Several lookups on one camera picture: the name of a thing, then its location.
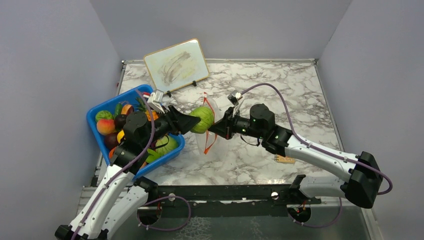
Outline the clear orange-zip bag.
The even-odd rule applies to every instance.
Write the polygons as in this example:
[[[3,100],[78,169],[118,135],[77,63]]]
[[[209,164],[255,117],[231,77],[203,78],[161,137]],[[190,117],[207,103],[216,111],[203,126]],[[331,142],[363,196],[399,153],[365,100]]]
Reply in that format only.
[[[223,117],[223,113],[219,109],[215,100],[206,92],[203,92],[202,105],[199,105],[198,107],[209,107],[212,109],[214,113],[214,124]],[[219,142],[218,135],[208,130],[203,134],[194,133],[194,135],[196,137],[198,151],[201,155],[210,155],[213,157],[217,155],[219,152],[219,147],[217,144],[217,141]]]

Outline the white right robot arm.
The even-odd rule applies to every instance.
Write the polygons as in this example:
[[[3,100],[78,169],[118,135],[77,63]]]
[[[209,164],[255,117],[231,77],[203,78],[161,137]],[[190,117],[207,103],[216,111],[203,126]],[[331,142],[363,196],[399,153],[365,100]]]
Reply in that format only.
[[[271,154],[301,160],[333,174],[329,178],[303,177],[288,190],[289,199],[296,204],[313,197],[339,197],[358,207],[371,209],[383,181],[371,153],[363,151],[355,155],[304,140],[292,130],[276,124],[275,114],[265,104],[252,106],[248,118],[229,107],[209,131],[226,140],[234,134],[259,139],[261,146]]]

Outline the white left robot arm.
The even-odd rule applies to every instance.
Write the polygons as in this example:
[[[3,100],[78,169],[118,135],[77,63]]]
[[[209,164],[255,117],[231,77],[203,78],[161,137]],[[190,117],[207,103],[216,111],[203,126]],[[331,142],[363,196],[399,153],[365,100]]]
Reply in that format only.
[[[172,105],[156,120],[148,120],[142,111],[131,113],[123,127],[124,140],[117,146],[95,192],[68,225],[60,225],[55,237],[58,240],[109,240],[136,209],[152,205],[157,200],[157,184],[141,180],[119,199],[124,188],[145,163],[147,150],[153,141],[167,134],[185,134],[201,121]]]

